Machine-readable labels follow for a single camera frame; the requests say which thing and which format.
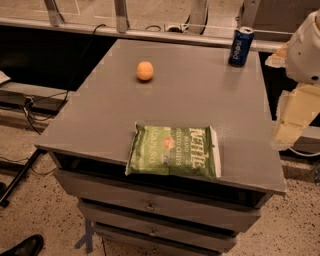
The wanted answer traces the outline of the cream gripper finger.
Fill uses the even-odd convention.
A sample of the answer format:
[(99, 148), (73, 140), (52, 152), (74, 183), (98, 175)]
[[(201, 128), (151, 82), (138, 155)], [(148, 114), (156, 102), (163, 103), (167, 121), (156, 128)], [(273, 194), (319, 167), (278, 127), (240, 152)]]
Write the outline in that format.
[(293, 145), (319, 113), (319, 85), (299, 83), (291, 92), (284, 90), (278, 100), (273, 142)]
[(285, 68), (287, 49), (288, 44), (285, 43), (275, 53), (273, 53), (266, 59), (265, 65), (272, 68)]

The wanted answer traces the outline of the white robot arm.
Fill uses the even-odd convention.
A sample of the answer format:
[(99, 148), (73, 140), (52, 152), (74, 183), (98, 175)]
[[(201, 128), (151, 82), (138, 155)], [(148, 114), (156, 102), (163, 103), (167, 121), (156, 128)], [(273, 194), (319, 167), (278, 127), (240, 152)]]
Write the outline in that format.
[(292, 92), (278, 100), (272, 144), (278, 150), (292, 147), (320, 113), (320, 10), (308, 15), (290, 40), (265, 61), (284, 68), (297, 82)]

